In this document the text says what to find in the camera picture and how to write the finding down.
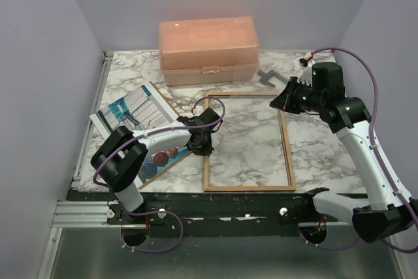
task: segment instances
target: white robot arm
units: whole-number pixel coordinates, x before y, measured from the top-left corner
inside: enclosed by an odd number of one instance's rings
[[[91,165],[106,182],[96,183],[109,187],[125,209],[133,212],[144,202],[135,184],[144,160],[169,148],[185,146],[196,155],[210,155],[211,134],[217,131],[215,124],[221,123],[221,117],[207,108],[200,116],[179,117],[170,125],[155,129],[132,132],[118,127],[91,159]]]
[[[318,112],[347,149],[368,195],[368,201],[359,201],[319,189],[312,197],[315,210],[353,225],[366,242],[374,242],[410,227],[411,215],[398,194],[402,193],[410,200],[415,213],[418,202],[412,199],[411,193],[399,180],[376,134],[372,144],[369,135],[371,116],[361,99],[346,97],[341,66],[332,62],[316,63],[301,77],[303,80],[290,78],[284,91],[270,106],[294,114]],[[374,152],[375,147],[396,182],[397,191],[390,185]]]

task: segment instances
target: metal bracket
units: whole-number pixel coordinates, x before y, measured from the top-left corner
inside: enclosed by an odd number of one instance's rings
[[[80,187],[81,176],[74,176],[71,181],[71,189],[78,189]]]
[[[48,242],[46,243],[44,257],[42,258],[42,263],[40,264],[40,269],[37,277],[38,279],[51,277],[61,234],[62,228],[51,228]]]
[[[123,227],[145,228],[145,224],[131,224],[121,222],[118,225],[107,224],[106,213],[109,210],[107,202],[58,202],[54,218],[53,228],[98,228],[98,227]]]
[[[262,70],[259,70],[258,72],[257,72],[257,74],[259,75],[259,76],[261,76],[261,78],[260,78],[260,83],[261,84],[264,84],[264,85],[267,85],[267,86],[270,86],[270,87],[272,87],[272,88],[275,88],[276,87],[276,85],[274,85],[273,83],[271,83],[271,82],[269,82],[268,80],[270,80],[271,78],[278,78],[279,80],[281,80],[284,84],[287,84],[288,83],[288,81],[289,81],[289,79],[288,78],[286,78],[285,76],[283,76],[283,75],[281,75],[279,72],[277,72],[277,71],[275,71],[275,70],[270,70],[269,72],[267,72],[267,73],[264,73],[264,72],[262,72]]]
[[[138,223],[145,223],[146,217],[134,217],[130,216],[123,212],[123,210],[120,208],[119,204],[111,204],[110,209],[114,212],[113,217],[108,217],[107,224],[108,225],[137,225]],[[158,210],[165,210],[166,204],[163,202],[151,202],[150,206],[146,208],[146,211],[154,212]],[[166,214],[158,214],[153,215],[150,218],[150,225],[164,225],[165,223],[165,216]]]
[[[90,114],[94,114],[96,111],[98,111],[100,107],[101,99],[105,91],[104,88],[106,87],[106,81],[109,74],[110,66],[113,60],[113,54],[113,52],[104,53],[103,66],[100,73],[99,84],[96,89],[96,94],[94,97],[93,105],[91,106]],[[93,129],[93,122],[89,119],[86,127],[86,132],[84,133],[82,149],[80,151],[80,155],[78,155],[77,166],[73,175],[74,178],[81,176],[83,173],[84,161],[87,158],[87,152],[90,146],[91,138],[93,136]]]

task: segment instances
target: screw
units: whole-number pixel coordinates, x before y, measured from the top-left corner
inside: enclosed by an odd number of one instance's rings
[[[162,212],[162,213],[158,214],[158,217],[160,217],[161,219],[163,219],[163,218],[165,218],[165,216],[167,216],[167,214],[165,213],[164,208],[160,208],[158,211]]]
[[[280,210],[279,210],[280,216],[287,216],[288,213],[289,213],[289,211],[285,207],[281,207]]]
[[[109,209],[106,213],[107,218],[113,218],[115,216],[115,212],[111,209]]]

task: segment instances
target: white marble table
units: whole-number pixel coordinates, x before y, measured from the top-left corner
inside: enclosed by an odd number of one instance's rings
[[[274,69],[282,75],[299,76],[302,72],[298,59],[304,52],[261,52],[260,70]],[[317,61],[335,61],[332,54],[319,54]],[[159,72],[158,51],[116,52],[106,81],[101,107],[108,105],[138,88],[142,83],[152,81],[180,114],[188,114],[191,105],[208,90],[212,91],[268,91],[271,89],[258,82],[259,76],[246,82],[205,84],[200,86],[168,87]],[[285,85],[274,81],[277,90]],[[361,179],[346,149],[333,135],[328,126],[318,117],[286,114],[297,192],[324,186],[336,193],[365,193]],[[106,191],[93,181],[94,169],[89,161],[103,143],[97,130],[89,144],[88,156],[82,167],[79,191]],[[247,181],[245,173],[239,182]],[[248,180],[253,181],[251,173]],[[203,191],[203,157],[188,156],[159,178],[148,184],[143,191],[190,192]]]

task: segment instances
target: purple cable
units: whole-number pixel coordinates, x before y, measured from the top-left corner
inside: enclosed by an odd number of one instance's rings
[[[337,50],[340,52],[345,52],[351,56],[353,56],[355,59],[357,59],[363,66],[364,68],[366,68],[370,78],[372,79],[372,83],[373,83],[373,90],[374,90],[374,103],[373,103],[373,113],[372,113],[372,121],[370,122],[370,127],[369,127],[369,137],[370,137],[370,142],[372,143],[373,146],[373,151],[376,155],[376,158],[379,161],[380,167],[383,169],[383,172],[385,173],[385,176],[387,178],[387,180],[389,181],[391,187],[394,189],[394,191],[398,191],[398,187],[396,186],[395,181],[393,180],[391,173],[389,172],[388,168],[385,165],[385,162],[378,150],[378,147],[375,146],[376,145],[376,140],[374,138],[374,124],[376,122],[376,116],[378,113],[378,104],[379,104],[379,92],[378,92],[378,83],[376,82],[376,78],[371,70],[371,68],[367,65],[367,63],[357,54],[351,52],[350,50],[346,50],[344,48],[322,48],[322,49],[318,49],[318,50],[314,50],[313,52],[311,52],[311,55],[314,55],[318,52],[323,52],[324,50]],[[405,197],[402,194],[398,194],[399,199],[402,201],[402,203],[405,205],[406,209],[408,210],[408,212],[410,213],[412,220],[418,230],[418,218],[417,215],[415,214],[415,212],[413,211],[411,205],[408,203],[408,201],[405,199]],[[404,248],[398,248],[397,246],[391,244],[390,242],[388,242],[385,239],[381,240],[384,244],[388,245],[390,248],[401,252],[401,253],[407,253],[407,254],[412,254],[412,253],[416,253],[418,252],[418,246],[416,246],[415,248],[412,248],[410,250],[404,249]]]
[[[169,246],[168,248],[162,248],[162,249],[160,249],[160,250],[148,250],[148,249],[146,249],[146,248],[137,248],[137,247],[134,247],[134,246],[129,246],[128,244],[126,244],[125,243],[125,231],[124,232],[122,232],[122,234],[121,234],[121,240],[122,240],[122,242],[123,242],[123,245],[125,246],[125,247],[127,247],[127,248],[130,248],[131,250],[134,250],[134,251],[138,251],[138,252],[143,252],[143,253],[165,253],[165,252],[168,252],[168,251],[171,251],[173,248],[175,248],[177,245],[179,245],[180,244],[180,242],[182,241],[182,239],[183,239],[183,233],[184,233],[184,228],[183,228],[183,223],[182,223],[182,221],[181,221],[181,219],[180,219],[180,217],[178,217],[175,213],[173,213],[173,212],[167,212],[167,211],[158,211],[158,210],[156,210],[156,211],[153,211],[153,212],[141,212],[141,213],[136,213],[136,212],[128,212],[127,210],[126,210],[126,212],[129,214],[129,215],[131,215],[131,216],[148,216],[148,215],[154,215],[154,214],[169,214],[169,215],[171,215],[171,216],[173,216],[174,218],[176,218],[177,219],[177,221],[178,221],[178,225],[180,226],[180,235],[178,236],[178,238],[177,238],[177,240],[176,240],[176,242],[172,245],[172,246]]]
[[[215,101],[217,101],[220,105],[221,105],[221,107],[222,107],[222,114],[221,114],[221,116],[219,117],[219,119],[217,119],[216,121],[214,121],[214,122],[212,122],[212,123],[209,123],[209,124],[204,124],[204,125],[198,125],[198,126],[184,126],[184,127],[173,127],[173,128],[171,128],[171,127],[165,127],[165,128],[163,128],[163,129],[159,129],[159,130],[155,130],[155,131],[152,131],[152,132],[149,132],[148,134],[147,134],[147,136],[150,136],[150,135],[154,135],[154,134],[158,134],[158,133],[161,133],[161,132],[166,132],[166,131],[174,131],[174,130],[191,130],[191,129],[203,129],[203,128],[205,128],[205,127],[212,127],[212,126],[214,126],[214,125],[217,125],[219,122],[221,122],[222,121],[222,119],[223,119],[223,117],[225,116],[225,111],[226,111],[226,109],[225,109],[225,105],[222,103],[222,101],[220,100],[220,99],[218,99],[218,98],[215,98],[215,97],[210,97],[210,96],[205,96],[205,97],[202,97],[202,98],[200,98],[196,103],[195,103],[195,105],[193,106],[193,108],[191,109],[192,111],[196,108],[196,106],[197,106],[197,104],[199,103],[199,102],[201,102],[203,99],[213,99],[213,100],[215,100]],[[97,170],[96,170],[96,172],[94,173],[94,175],[93,175],[93,182],[94,183],[96,183],[97,185],[99,185],[99,186],[104,186],[104,187],[106,187],[106,188],[108,188],[108,185],[107,184],[105,184],[105,183],[102,183],[102,182],[99,182],[98,180],[97,180],[97,177],[100,175],[100,172],[103,170],[103,168],[105,167],[105,165],[113,158],[113,157],[115,157],[121,150],[123,150],[126,146],[128,146],[128,145],[130,145],[132,142],[135,142],[135,141],[137,141],[137,140],[140,140],[140,139],[143,139],[144,138],[144,136],[145,135],[139,135],[139,136],[137,136],[137,137],[134,137],[134,138],[132,138],[132,139],[130,139],[130,140],[128,140],[127,142],[125,142],[125,143],[123,143],[121,146],[119,146],[114,152],[112,152],[102,163],[101,163],[101,165],[99,166],[99,168],[97,168]],[[119,200],[118,200],[118,198],[116,197],[116,195],[115,195],[115,193],[113,193],[113,191],[112,190],[109,190],[110,191],[110,193],[114,196],[114,198],[119,202]],[[171,215],[171,216],[173,216],[173,217],[175,217],[176,219],[177,219],[177,221],[178,221],[178,224],[179,224],[179,226],[180,226],[180,236],[178,237],[178,239],[177,239],[177,241],[172,245],[172,246],[170,246],[170,247],[168,247],[168,248],[164,248],[164,249],[160,249],[160,250],[147,250],[147,249],[144,249],[144,248],[135,248],[135,247],[132,247],[132,246],[128,246],[128,245],[126,245],[126,243],[125,243],[125,241],[124,241],[124,238],[123,238],[123,236],[124,236],[124,234],[122,233],[122,236],[121,236],[121,239],[122,239],[122,242],[123,242],[123,245],[125,245],[126,247],[128,247],[128,248],[130,248],[130,249],[134,249],[134,251],[138,251],[138,252],[145,252],[145,253],[164,253],[164,252],[167,252],[167,251],[170,251],[170,250],[172,250],[173,248],[175,248],[177,245],[179,245],[179,243],[182,241],[182,239],[183,239],[183,232],[184,232],[184,228],[183,228],[183,223],[182,223],[182,221],[181,221],[181,219],[175,214],[175,213],[173,213],[173,212],[163,212],[163,211],[154,211],[154,212],[141,212],[141,213],[136,213],[136,212],[130,212],[130,211],[128,211],[124,206],[123,206],[123,204],[121,204],[120,202],[119,202],[119,204],[120,204],[120,206],[122,207],[122,209],[126,212],[126,213],[128,213],[129,215],[131,215],[131,216],[147,216],[147,215],[152,215],[152,214],[161,214],[161,213],[166,213],[166,214],[169,214],[169,215]]]
[[[361,238],[357,238],[356,241],[354,241],[351,244],[348,244],[346,246],[341,246],[339,248],[333,248],[332,246],[323,246],[323,245],[318,245],[318,244],[314,244],[312,242],[309,242],[308,240],[306,240],[305,236],[303,235],[302,231],[299,230],[299,235],[300,237],[303,239],[303,241],[305,241],[305,243],[309,246],[312,246],[313,248],[321,248],[322,250],[326,250],[326,251],[342,251],[342,250],[347,250],[349,248],[353,248],[354,246],[360,244],[362,242]]]

